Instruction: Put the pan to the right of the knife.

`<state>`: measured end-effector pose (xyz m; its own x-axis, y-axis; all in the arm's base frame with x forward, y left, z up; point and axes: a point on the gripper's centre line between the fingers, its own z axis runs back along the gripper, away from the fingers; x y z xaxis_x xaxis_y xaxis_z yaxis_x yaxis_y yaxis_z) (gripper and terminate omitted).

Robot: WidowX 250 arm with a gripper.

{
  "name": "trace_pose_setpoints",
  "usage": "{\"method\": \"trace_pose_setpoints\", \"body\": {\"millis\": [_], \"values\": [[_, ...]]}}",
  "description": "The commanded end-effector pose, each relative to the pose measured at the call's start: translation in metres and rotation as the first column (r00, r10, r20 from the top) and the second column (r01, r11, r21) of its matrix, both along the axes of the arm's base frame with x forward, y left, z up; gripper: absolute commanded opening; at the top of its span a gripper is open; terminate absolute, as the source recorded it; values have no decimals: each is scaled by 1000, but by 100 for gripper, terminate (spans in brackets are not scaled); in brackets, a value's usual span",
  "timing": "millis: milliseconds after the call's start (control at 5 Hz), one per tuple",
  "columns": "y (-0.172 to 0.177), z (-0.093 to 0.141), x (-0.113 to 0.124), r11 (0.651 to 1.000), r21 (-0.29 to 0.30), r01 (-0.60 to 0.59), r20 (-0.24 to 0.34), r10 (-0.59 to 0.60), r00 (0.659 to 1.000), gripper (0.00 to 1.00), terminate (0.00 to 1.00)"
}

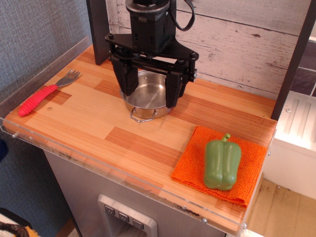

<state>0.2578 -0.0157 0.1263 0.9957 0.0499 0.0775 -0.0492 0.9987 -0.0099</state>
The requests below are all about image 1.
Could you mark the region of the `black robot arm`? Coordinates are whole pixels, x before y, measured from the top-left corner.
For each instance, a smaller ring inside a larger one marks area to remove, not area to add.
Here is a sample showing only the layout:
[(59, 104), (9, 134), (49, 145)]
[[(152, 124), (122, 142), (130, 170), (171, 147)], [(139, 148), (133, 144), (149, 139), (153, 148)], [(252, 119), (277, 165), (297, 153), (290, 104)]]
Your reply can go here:
[(127, 0), (125, 5), (131, 33), (106, 36), (121, 91), (130, 96), (136, 90), (139, 69), (162, 74), (166, 76), (166, 106), (175, 107), (186, 84), (197, 77), (195, 63), (199, 58), (197, 52), (177, 41), (176, 30), (188, 31), (195, 14), (182, 28), (176, 20), (174, 0)]

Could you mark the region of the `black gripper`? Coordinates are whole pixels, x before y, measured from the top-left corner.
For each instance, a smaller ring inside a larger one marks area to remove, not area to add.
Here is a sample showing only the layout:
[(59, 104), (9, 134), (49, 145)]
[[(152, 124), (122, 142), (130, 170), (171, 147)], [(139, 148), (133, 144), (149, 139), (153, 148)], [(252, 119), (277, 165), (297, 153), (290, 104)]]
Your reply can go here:
[(198, 53), (181, 45), (176, 29), (189, 30), (192, 16), (182, 28), (174, 9), (138, 11), (130, 10), (131, 33), (106, 36), (110, 45), (111, 61), (121, 91), (130, 96), (138, 87), (138, 69), (166, 75), (166, 106), (175, 107), (186, 84), (197, 77), (195, 62)]

